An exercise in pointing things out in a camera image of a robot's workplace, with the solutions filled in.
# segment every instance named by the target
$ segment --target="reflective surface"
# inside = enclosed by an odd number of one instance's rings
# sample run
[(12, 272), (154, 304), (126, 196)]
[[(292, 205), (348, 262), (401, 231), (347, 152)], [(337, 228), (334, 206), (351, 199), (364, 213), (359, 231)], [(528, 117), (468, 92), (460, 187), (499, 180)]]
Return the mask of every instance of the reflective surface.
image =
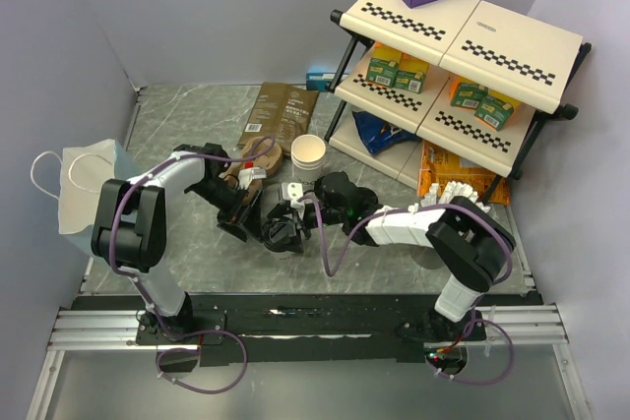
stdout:
[[(507, 350), (471, 348), (462, 376), (494, 377)], [(221, 395), (158, 380), (145, 352), (66, 353), (48, 420), (109, 419), (538, 419), (572, 418), (551, 346), (517, 348), (512, 376), (491, 387), (436, 379), (426, 364), (391, 360), (260, 363)], [(240, 366), (203, 368), (187, 381), (230, 383)]]

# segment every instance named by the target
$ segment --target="gray floor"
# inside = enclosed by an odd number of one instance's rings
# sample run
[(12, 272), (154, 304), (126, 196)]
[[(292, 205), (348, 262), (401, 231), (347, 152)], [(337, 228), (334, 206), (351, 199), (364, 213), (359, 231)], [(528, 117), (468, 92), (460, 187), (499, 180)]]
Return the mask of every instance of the gray floor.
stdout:
[[(185, 143), (222, 144), (231, 155), (256, 98), (257, 86), (151, 86), (143, 90), (129, 152), (143, 169), (168, 157)], [(321, 93), (310, 133), (324, 136), (339, 100)], [(373, 189), (381, 202), (392, 207), (417, 201), (415, 191), (398, 181), (329, 147), (327, 170), (345, 171), (355, 183)], [(290, 165), (268, 182), (269, 189), (290, 178)], [(271, 205), (273, 192), (266, 193)], [(216, 228), (216, 210), (195, 195), (182, 196), (175, 219), (169, 223), (165, 260), (175, 278), (190, 292), (302, 292), (302, 293), (438, 293), (446, 283), (446, 268), (426, 270), (418, 260), (436, 260), (433, 250), (406, 246), (366, 248), (350, 246), (342, 269), (334, 278), (324, 275), (316, 240), (305, 254), (291, 261), (277, 261), (255, 242), (241, 243)], [(507, 212), (496, 206), (491, 215), (510, 228)], [(342, 232), (326, 229), (331, 257), (344, 243)], [(514, 253), (515, 268), (494, 293), (527, 292), (521, 262)], [(96, 262), (84, 284), (85, 293), (133, 294), (126, 278), (116, 276), (103, 262)]]
[[(488, 379), (506, 349), (471, 348), (462, 376)], [(252, 364), (221, 395), (200, 395), (156, 376), (148, 352), (66, 353), (48, 420), (109, 419), (515, 419), (572, 417), (551, 346), (521, 346), (512, 375), (490, 387), (435, 379), (425, 364), (391, 360)], [(218, 389), (239, 366), (204, 368), (187, 381)]]

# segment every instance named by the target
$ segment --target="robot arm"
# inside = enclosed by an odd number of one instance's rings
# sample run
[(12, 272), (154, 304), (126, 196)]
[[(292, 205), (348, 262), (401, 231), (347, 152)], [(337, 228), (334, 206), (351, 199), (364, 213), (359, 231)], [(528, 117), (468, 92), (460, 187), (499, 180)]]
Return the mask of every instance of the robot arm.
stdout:
[(108, 263), (108, 250), (114, 215), (122, 197), (129, 188), (148, 176), (128, 202), (116, 235), (116, 265), (129, 274), (134, 283), (140, 283), (154, 304), (147, 302), (147, 310), (159, 310), (169, 328), (187, 332), (192, 328), (190, 297), (179, 287), (168, 267), (159, 262), (166, 250), (166, 228), (169, 208), (176, 197), (192, 191), (219, 209), (219, 226), (243, 241), (247, 240), (247, 218), (252, 206), (244, 206), (247, 189), (231, 188), (220, 174), (227, 164), (208, 159), (181, 159), (184, 154), (205, 154), (227, 157), (219, 145), (206, 144), (202, 148), (182, 145), (172, 154), (174, 162), (156, 175), (145, 173), (121, 181), (106, 181), (100, 192), (92, 250)]
[[(299, 199), (303, 196), (301, 185), (284, 184), (281, 201), (261, 223), (260, 193), (248, 196), (247, 185), (230, 187), (220, 177), (226, 171), (225, 163), (201, 157), (180, 159), (186, 153), (227, 157), (219, 145), (206, 144), (202, 148), (182, 145), (171, 155), (176, 160), (156, 175), (146, 173), (128, 181), (108, 180), (102, 186), (92, 238), (94, 254), (108, 261), (111, 228), (121, 199), (134, 183), (148, 176), (149, 180), (134, 192), (124, 209), (127, 216), (116, 236), (115, 266), (149, 294), (150, 300), (145, 297), (148, 312), (159, 311), (169, 329), (181, 333), (192, 328), (192, 303), (168, 268), (159, 263), (166, 249), (168, 205), (172, 205), (176, 196), (195, 192), (219, 209), (221, 229), (242, 241), (252, 236), (274, 252), (301, 253), (301, 234), (309, 238), (310, 230), (318, 226), (314, 205)], [(505, 229), (465, 198), (456, 198), (453, 204), (468, 209), (475, 218), (452, 210), (415, 212), (409, 208), (407, 213), (387, 213), (388, 208), (379, 204), (373, 191), (355, 186), (344, 172), (320, 178), (315, 194), (323, 223), (340, 224), (346, 235), (353, 234), (352, 241), (356, 244), (408, 243), (433, 247), (453, 274), (435, 308), (453, 322), (458, 322), (474, 300), (492, 286), (505, 265), (502, 248), (478, 220), (495, 230), (510, 252), (515, 247)], [(368, 217), (367, 225), (353, 231)]]
[[(301, 248), (300, 231), (308, 238), (310, 230), (317, 226), (314, 206), (301, 204), (300, 207), (301, 186), (287, 186), (283, 187), (281, 203), (269, 215), (273, 223), (268, 221), (264, 229), (264, 236), (273, 235), (271, 243), (272, 238), (264, 239), (271, 251), (296, 251), (296, 247)], [(321, 206), (323, 223), (341, 223), (346, 235), (360, 221), (369, 218), (352, 237), (356, 244), (402, 243), (434, 248), (452, 274), (435, 310), (452, 322), (460, 321), (474, 302), (492, 287), (505, 266), (505, 251), (512, 253), (516, 246), (505, 228), (466, 197), (455, 197), (451, 201), (460, 211), (418, 211), (417, 205), (410, 206), (408, 211), (393, 210), (381, 206), (369, 189), (349, 182), (344, 172), (322, 177), (314, 192)], [(279, 218), (279, 214), (288, 212), (292, 213), (292, 218)], [(498, 235), (503, 247), (487, 228)]]

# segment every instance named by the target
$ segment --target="white paper cup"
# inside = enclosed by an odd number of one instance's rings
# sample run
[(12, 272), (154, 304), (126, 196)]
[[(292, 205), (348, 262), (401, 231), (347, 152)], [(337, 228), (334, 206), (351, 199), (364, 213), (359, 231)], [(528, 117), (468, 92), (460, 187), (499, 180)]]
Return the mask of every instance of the white paper cup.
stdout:
[(312, 186), (324, 170), (326, 143), (315, 135), (301, 135), (291, 145), (293, 180)]

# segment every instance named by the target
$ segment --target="shelf tier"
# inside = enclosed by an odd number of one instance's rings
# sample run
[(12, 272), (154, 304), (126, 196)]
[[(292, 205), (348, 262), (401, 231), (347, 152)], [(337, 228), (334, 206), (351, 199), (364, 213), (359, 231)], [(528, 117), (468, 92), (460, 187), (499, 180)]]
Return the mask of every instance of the shelf tier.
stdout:
[[(379, 152), (378, 155), (372, 156), (365, 149), (361, 138), (356, 132), (354, 119), (349, 115), (340, 123), (335, 135), (331, 137), (330, 145), (413, 189), (417, 188), (417, 176), (420, 168), (420, 146), (418, 142), (398, 143)], [(412, 177), (413, 175), (413, 163), (410, 160), (414, 156), (417, 159), (415, 160), (415, 179), (413, 180), (409, 176)], [(401, 179), (399, 177), (402, 171), (405, 171), (405, 175)]]
[(507, 177), (528, 132), (535, 110), (521, 105), (505, 128), (499, 132), (474, 117), (474, 112), (452, 107), (451, 80), (420, 125), (417, 134), (492, 172)]
[(448, 73), (431, 66), (422, 93), (389, 89), (365, 81), (372, 50), (335, 89), (335, 95), (383, 120), (416, 133), (431, 105), (448, 80)]
[(553, 113), (582, 37), (480, 2), (440, 66)]
[(441, 0), (410, 9), (402, 0), (358, 0), (340, 26), (438, 66), (479, 0)]
[(479, 0), (358, 0), (340, 26), (513, 96), (560, 104), (582, 37)]

